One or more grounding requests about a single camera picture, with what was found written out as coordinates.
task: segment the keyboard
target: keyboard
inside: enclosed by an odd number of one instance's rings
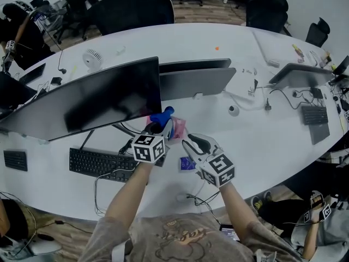
[[[305,125],[328,123],[326,107],[302,106],[302,114]]]
[[[28,171],[27,155],[24,151],[4,151],[5,166],[20,171]]]
[[[28,74],[25,74],[23,77],[21,77],[18,81],[21,84],[28,84],[32,82],[33,80],[36,80],[38,77],[42,76],[44,69],[45,69],[46,63],[35,68],[34,70],[30,71]]]
[[[104,154],[93,151],[77,150],[71,148],[69,152],[69,170],[92,177],[113,172],[116,169],[129,171],[116,171],[101,177],[106,180],[127,182],[137,165],[132,156]]]

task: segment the sneaker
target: sneaker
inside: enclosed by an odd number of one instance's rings
[[[264,193],[263,198],[265,202],[273,201],[272,193],[269,190]]]
[[[251,199],[251,206],[255,209],[255,211],[258,213],[258,210],[263,206],[262,200],[258,196],[254,196]]]

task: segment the desk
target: desk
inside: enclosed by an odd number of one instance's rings
[[[263,72],[268,67],[251,30],[255,29],[213,23],[187,23],[138,28],[106,35],[64,50],[60,67],[67,70],[65,75],[57,70],[59,53],[37,63],[27,72],[46,62],[44,75],[29,86],[37,89],[39,84],[54,76],[61,76],[63,83],[66,83],[86,75],[88,68],[82,61],[82,53],[87,49],[102,54],[103,68],[151,56],[158,56],[160,63],[230,58],[231,67],[248,61],[260,67],[257,69],[257,78],[263,85],[273,74]],[[271,41],[277,38],[285,43],[285,47],[295,42],[293,38],[276,33],[268,36]],[[321,53],[318,47],[304,42],[302,44],[299,46],[302,50],[310,46],[310,49]],[[124,47],[124,53],[117,56],[117,51]],[[223,93],[205,96],[200,100],[189,98],[166,101],[163,102],[163,109],[169,105],[174,107],[174,115],[187,121],[189,132],[209,135],[229,152],[236,164],[233,183],[241,196],[248,198],[301,171],[343,136],[330,90],[327,86],[321,89],[327,96],[325,104],[330,137],[315,146],[311,144],[308,127],[300,122],[298,111],[292,110],[278,92],[269,96],[272,106],[270,113],[264,110],[240,110],[239,116],[232,117],[228,114],[228,107],[234,105],[234,102]],[[298,99],[292,98],[291,92],[285,90],[292,103],[296,104]],[[140,118],[129,124],[136,129],[143,129],[145,122],[145,118]],[[94,213],[94,178],[69,171],[69,148],[80,147],[87,134],[70,136],[48,145],[40,145],[36,139],[23,138],[16,133],[10,133],[8,137],[0,135],[0,177],[4,180],[4,183],[0,182],[0,189],[15,194],[24,203],[37,209],[74,218],[98,219]],[[100,128],[91,136],[86,148],[118,152],[128,139],[126,134],[113,127]],[[217,188],[204,183],[193,172],[179,173],[178,159],[186,154],[180,142],[170,147],[164,167],[152,171],[139,208],[139,216],[200,212],[201,209],[205,211],[204,207],[195,207],[192,201],[178,201],[177,196],[200,191],[198,197],[206,199],[217,191]],[[28,172],[6,168],[2,157],[4,149],[26,150]],[[119,182],[101,180],[98,184],[99,206],[107,208],[122,185]],[[213,209],[222,207],[224,203],[221,196],[216,197],[210,205]]]

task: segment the white fan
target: white fan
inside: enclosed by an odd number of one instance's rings
[[[88,73],[95,73],[102,69],[103,58],[95,50],[88,49],[82,55],[82,59],[86,66],[89,68]]]

